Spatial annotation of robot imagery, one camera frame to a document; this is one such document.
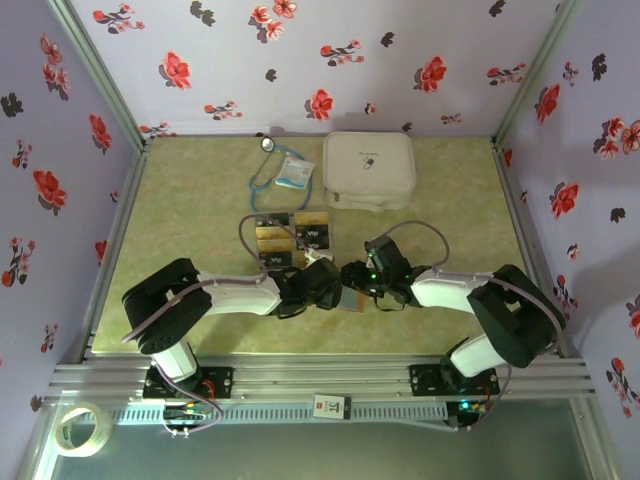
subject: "gray cable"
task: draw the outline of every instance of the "gray cable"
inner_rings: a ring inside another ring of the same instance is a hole
[[[447,241],[447,237],[444,236],[444,234],[438,229],[438,227],[435,227],[430,223],[423,222],[422,220],[406,220],[404,222],[400,222],[397,225],[394,225],[393,227],[391,227],[389,230],[387,230],[380,236],[382,237],[384,235],[389,235],[391,232],[393,232],[397,228],[400,228],[404,225],[422,225],[424,227],[427,227],[428,229],[433,231],[436,235],[438,235],[438,237],[440,237],[440,240],[442,240],[442,244],[444,245],[444,257],[442,258],[442,260],[439,260],[432,265],[434,269],[436,269],[440,265],[444,265],[449,260],[449,257],[451,256],[451,248],[449,247],[449,242]]]
[[[185,295],[190,294],[194,290],[198,290],[199,288],[202,288],[202,287],[208,287],[209,285],[213,285],[213,284],[219,284],[219,285],[260,285],[262,282],[264,282],[267,279],[267,266],[264,264],[264,262],[262,260],[260,260],[260,257],[258,256],[258,254],[255,253],[253,251],[253,249],[249,246],[249,244],[245,240],[244,235],[242,233],[242,227],[244,226],[244,223],[247,220],[249,220],[250,218],[262,218],[263,220],[268,220],[268,221],[272,222],[273,224],[275,224],[276,226],[282,228],[285,232],[287,232],[289,234],[289,236],[291,238],[293,238],[295,240],[295,242],[304,249],[305,252],[309,251],[309,247],[304,243],[304,241],[301,240],[300,238],[298,238],[295,235],[295,233],[293,233],[289,228],[287,228],[284,225],[282,225],[279,221],[269,217],[267,214],[264,214],[264,213],[252,213],[252,214],[249,214],[249,215],[243,217],[242,220],[240,220],[240,223],[238,224],[238,236],[240,237],[240,243],[242,244],[242,246],[245,248],[245,250],[247,252],[249,252],[249,255],[251,255],[251,257],[260,266],[260,275],[256,275],[256,276],[253,276],[253,277],[247,277],[247,278],[240,278],[240,279],[238,279],[238,278],[227,278],[227,277],[216,277],[216,278],[212,278],[212,279],[209,279],[209,280],[204,280],[202,282],[194,283],[193,285],[190,285],[187,288],[185,288],[184,290],[182,290],[181,292],[179,292],[177,295],[175,295],[173,298],[171,298],[171,300],[169,300],[162,307],[160,307],[158,310],[156,310],[144,322],[142,322],[140,325],[138,325],[136,328],[134,328],[131,332],[127,333],[122,338],[122,343],[130,342],[131,340],[133,340],[133,339],[137,338],[138,336],[140,336],[142,334],[142,332],[144,332],[144,330],[147,327],[149,327],[149,325],[151,325],[158,318],[160,318],[160,316],[162,316],[163,313],[165,313],[173,305],[175,305],[182,297],[184,297]]]

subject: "white zippered case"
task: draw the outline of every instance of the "white zippered case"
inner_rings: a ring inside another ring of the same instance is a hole
[[[411,139],[403,133],[334,132],[324,140],[324,197],[333,208],[406,207],[416,186]]]

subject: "stethoscope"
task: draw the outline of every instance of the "stethoscope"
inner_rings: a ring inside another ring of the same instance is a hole
[[[271,158],[271,155],[273,154],[273,152],[276,152],[276,151],[286,152],[300,160],[304,160],[304,157],[300,155],[298,152],[296,152],[295,150],[292,150],[291,148],[285,147],[283,145],[277,145],[276,142],[271,137],[262,137],[262,140],[260,141],[260,147],[262,147],[262,150],[264,150],[267,153],[267,156],[258,167],[258,170],[256,170],[256,173],[251,175],[251,178],[249,179],[249,190],[251,192],[249,197],[249,203],[251,204],[251,210],[254,212],[258,211],[258,209],[256,208],[256,195],[260,192],[264,192],[267,188],[269,188],[271,186],[271,183],[273,182],[273,179],[278,174],[278,172],[276,171],[267,179],[266,182],[262,183],[261,185],[256,185],[255,183],[256,177],[260,174],[263,167],[269,161],[269,158]],[[307,183],[307,196],[305,197],[304,202],[302,202],[302,205],[298,208],[298,210],[304,210],[307,204],[309,203],[309,199],[311,198],[311,190],[313,188],[312,185],[313,185],[313,173],[309,178],[309,183]]]

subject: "wire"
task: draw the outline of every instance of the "wire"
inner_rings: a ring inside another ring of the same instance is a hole
[[[178,385],[176,382],[174,382],[169,375],[167,375],[164,370],[162,370],[162,368],[160,367],[160,365],[158,365],[156,363],[156,368],[158,369],[158,372],[160,373],[160,375],[162,375],[162,378],[164,378],[164,381],[167,382],[167,384],[174,388],[175,390],[185,394],[186,396],[188,396],[189,398],[193,398],[194,400],[197,400],[199,402],[203,402],[206,403],[207,405],[211,406],[212,408],[212,413],[211,416],[213,417],[213,412],[217,411],[219,413],[218,418],[216,418],[215,420],[209,422],[209,423],[205,423],[204,425],[198,425],[197,427],[193,427],[193,428],[189,428],[187,429],[185,427],[185,429],[181,432],[178,429],[170,429],[169,426],[163,422],[164,428],[170,432],[173,435],[178,435],[178,436],[183,436],[183,437],[188,437],[190,434],[192,433],[197,433],[197,432],[201,432],[202,430],[206,430],[207,428],[211,428],[214,425],[217,425],[218,423],[220,423],[222,421],[222,419],[224,418],[224,411],[222,410],[222,408],[220,408],[220,406],[213,400],[210,400],[208,398],[202,397],[200,395],[198,395],[197,393],[193,393],[190,392],[189,390],[182,388],[180,385]]]
[[[393,227],[391,227],[389,230],[387,230],[386,232],[384,232],[382,235],[380,235],[381,237],[384,235],[389,235],[391,232],[393,232],[394,230],[403,227],[404,225],[422,225],[423,227],[427,227],[428,229],[430,229],[431,231],[433,231],[436,235],[438,235],[438,237],[440,237],[440,240],[442,240],[442,244],[444,245],[444,257],[442,258],[442,260],[437,261],[436,263],[434,263],[432,265],[433,269],[437,269],[437,267],[439,267],[440,265],[444,265],[445,263],[447,263],[447,261],[449,260],[449,257],[451,256],[451,248],[449,247],[449,241],[447,240],[447,237],[444,236],[444,233],[442,233],[438,227],[435,227],[433,225],[431,225],[430,223],[427,222],[423,222],[422,220],[406,220],[404,222],[400,222],[396,225],[394,225]]]
[[[214,285],[214,284],[218,284],[218,285],[260,285],[262,282],[264,282],[267,279],[267,276],[268,276],[268,274],[267,274],[267,266],[265,265],[265,263],[262,260],[260,260],[260,257],[258,256],[258,254],[256,252],[254,252],[253,249],[249,246],[249,244],[245,240],[244,235],[242,233],[242,227],[244,226],[244,223],[247,220],[249,220],[250,218],[261,218],[263,220],[267,220],[267,221],[275,224],[276,226],[282,228],[285,232],[287,232],[289,234],[289,236],[291,238],[293,238],[295,240],[295,242],[304,249],[305,252],[309,251],[309,247],[304,243],[304,241],[302,239],[298,238],[295,235],[295,233],[293,233],[291,231],[291,229],[285,227],[284,225],[282,225],[279,221],[275,220],[274,218],[269,217],[268,214],[265,214],[265,213],[252,213],[252,214],[246,215],[245,217],[242,218],[242,220],[240,220],[240,223],[238,224],[238,236],[240,237],[240,243],[242,244],[242,246],[245,248],[245,250],[247,252],[249,252],[249,255],[251,255],[251,258],[253,258],[256,261],[256,263],[260,266],[260,274],[256,275],[256,276],[253,276],[253,277],[240,278],[240,279],[239,278],[216,277],[216,278],[212,278],[212,279],[209,279],[209,280],[204,280],[202,282],[194,283],[193,285],[189,285],[187,288],[185,288],[184,290],[182,290],[179,293],[177,293],[174,297],[172,297],[171,300],[169,300],[167,303],[165,303],[162,307],[160,307],[158,310],[156,310],[144,322],[142,322],[140,325],[138,325],[136,328],[134,328],[131,332],[126,334],[122,338],[122,343],[130,342],[131,340],[134,340],[135,338],[139,337],[145,331],[145,329],[147,329],[153,322],[158,320],[158,318],[160,318],[162,316],[162,314],[164,314],[167,310],[169,310],[173,305],[178,303],[181,298],[185,297],[186,295],[189,295],[194,290],[198,290],[199,288],[208,287],[209,285]]]

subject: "purple wall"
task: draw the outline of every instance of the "purple wall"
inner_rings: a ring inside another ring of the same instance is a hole
[[[503,142],[629,479],[640,476],[639,21],[634,0],[585,2]]]
[[[133,147],[45,2],[6,3],[0,44],[4,479],[14,478],[38,398],[78,334]]]

